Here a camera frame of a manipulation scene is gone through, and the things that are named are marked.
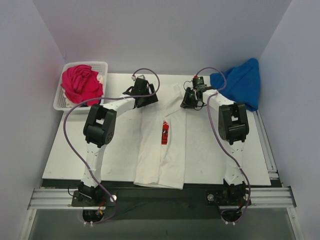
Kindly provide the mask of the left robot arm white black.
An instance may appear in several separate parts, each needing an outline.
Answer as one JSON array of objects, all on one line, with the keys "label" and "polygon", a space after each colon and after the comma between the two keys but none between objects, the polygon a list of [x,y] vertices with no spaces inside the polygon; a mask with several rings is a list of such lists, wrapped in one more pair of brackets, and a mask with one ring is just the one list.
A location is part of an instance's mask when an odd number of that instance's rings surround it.
[{"label": "left robot arm white black", "polygon": [[83,134],[86,142],[87,167],[80,180],[78,192],[90,206],[97,205],[103,198],[101,169],[107,145],[114,137],[117,117],[122,114],[158,101],[155,88],[144,75],[138,76],[119,100],[103,105],[94,104],[88,113]]}]

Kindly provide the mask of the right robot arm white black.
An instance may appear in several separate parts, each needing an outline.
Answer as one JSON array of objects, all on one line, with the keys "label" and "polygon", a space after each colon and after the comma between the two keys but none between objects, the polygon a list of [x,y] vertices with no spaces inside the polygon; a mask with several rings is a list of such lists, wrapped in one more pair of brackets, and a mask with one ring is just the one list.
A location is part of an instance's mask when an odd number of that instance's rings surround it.
[{"label": "right robot arm white black", "polygon": [[227,204],[244,200],[248,178],[244,174],[243,151],[249,122],[246,106],[208,86],[202,76],[194,76],[191,86],[184,86],[183,109],[186,116],[186,180],[208,184],[223,182],[215,194]]}]

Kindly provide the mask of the white t-shirt red print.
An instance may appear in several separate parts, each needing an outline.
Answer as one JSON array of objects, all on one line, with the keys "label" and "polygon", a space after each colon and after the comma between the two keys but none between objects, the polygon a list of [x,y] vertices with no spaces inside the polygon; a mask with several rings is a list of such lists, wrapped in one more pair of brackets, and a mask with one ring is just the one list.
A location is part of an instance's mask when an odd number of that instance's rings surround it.
[{"label": "white t-shirt red print", "polygon": [[142,110],[140,148],[134,184],[183,189],[186,170],[187,113],[181,108],[184,89],[162,85],[158,101]]}]

